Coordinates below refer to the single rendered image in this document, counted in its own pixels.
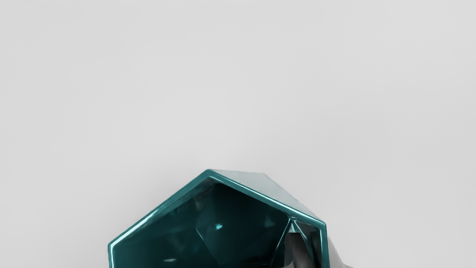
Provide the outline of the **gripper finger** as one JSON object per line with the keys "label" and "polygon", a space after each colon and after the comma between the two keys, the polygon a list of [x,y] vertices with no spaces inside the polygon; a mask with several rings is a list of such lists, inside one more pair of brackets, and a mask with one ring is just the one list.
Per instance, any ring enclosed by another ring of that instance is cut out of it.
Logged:
{"label": "gripper finger", "polygon": [[[329,268],[354,268],[344,264],[331,239],[328,239]],[[284,268],[324,268],[318,256],[311,258],[301,233],[287,233],[284,238]]]}

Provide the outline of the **teal faceted mug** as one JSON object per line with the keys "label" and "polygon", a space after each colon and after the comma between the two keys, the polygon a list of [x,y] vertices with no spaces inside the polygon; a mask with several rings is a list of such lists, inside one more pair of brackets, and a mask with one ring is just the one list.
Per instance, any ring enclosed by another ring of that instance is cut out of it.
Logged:
{"label": "teal faceted mug", "polygon": [[108,245],[109,268],[331,268],[326,224],[266,174],[208,169]]}

